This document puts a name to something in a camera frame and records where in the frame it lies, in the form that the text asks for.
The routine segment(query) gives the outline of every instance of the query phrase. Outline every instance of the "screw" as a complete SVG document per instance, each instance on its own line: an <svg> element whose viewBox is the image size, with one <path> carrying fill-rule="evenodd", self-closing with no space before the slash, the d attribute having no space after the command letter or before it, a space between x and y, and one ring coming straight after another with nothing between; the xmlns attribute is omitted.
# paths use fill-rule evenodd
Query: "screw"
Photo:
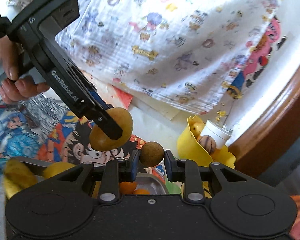
<svg viewBox="0 0 300 240"><path fill-rule="evenodd" d="M115 199L115 195L112 193L103 193L100 195L100 199L103 201L113 201Z"/></svg>
<svg viewBox="0 0 300 240"><path fill-rule="evenodd" d="M148 203L149 203L149 204L155 204L155 203L156 203L156 200L155 200L155 199L148 199Z"/></svg>
<svg viewBox="0 0 300 240"><path fill-rule="evenodd" d="M203 199L203 195L197 192L192 192L190 194L188 194L188 199L192 200L192 201L200 201Z"/></svg>

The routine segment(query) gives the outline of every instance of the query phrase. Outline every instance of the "yellow bowl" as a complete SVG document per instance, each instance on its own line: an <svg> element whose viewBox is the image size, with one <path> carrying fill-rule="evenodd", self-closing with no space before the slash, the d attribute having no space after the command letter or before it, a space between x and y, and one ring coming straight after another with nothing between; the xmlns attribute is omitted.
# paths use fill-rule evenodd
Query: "yellow bowl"
<svg viewBox="0 0 300 240"><path fill-rule="evenodd" d="M208 167L213 161L220 162L234 169L235 156L228 152L228 147L223 146L210 155L196 140L190 130L195 122L203 122L197 115L187 118L187 127L179 136L177 141L177 150L180 159L189 159L195 161L198 166Z"/></svg>

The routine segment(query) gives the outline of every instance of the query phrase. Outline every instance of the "gray handle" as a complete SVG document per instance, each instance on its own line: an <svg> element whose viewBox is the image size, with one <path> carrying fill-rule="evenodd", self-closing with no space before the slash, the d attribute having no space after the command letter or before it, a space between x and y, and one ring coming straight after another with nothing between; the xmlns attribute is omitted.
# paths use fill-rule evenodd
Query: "gray handle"
<svg viewBox="0 0 300 240"><path fill-rule="evenodd" d="M37 69L32 65L31 60L29 58L29 55L26 53L23 53L19 57L19 73L20 78L24 78L26 76L32 76L34 79L34 82L36 84L45 82L44 78L41 76L41 74L37 71ZM3 70L2 62L0 62L0 86L1 82L7 78L6 73Z"/></svg>

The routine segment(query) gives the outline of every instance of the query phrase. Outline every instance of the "blue haired anime character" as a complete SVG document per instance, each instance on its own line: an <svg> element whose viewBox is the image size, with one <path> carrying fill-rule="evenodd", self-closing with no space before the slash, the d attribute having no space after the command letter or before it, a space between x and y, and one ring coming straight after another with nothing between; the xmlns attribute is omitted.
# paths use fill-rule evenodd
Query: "blue haired anime character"
<svg viewBox="0 0 300 240"><path fill-rule="evenodd" d="M38 136L26 124L25 116L13 112L0 120L0 159L34 157L39 150Z"/></svg>

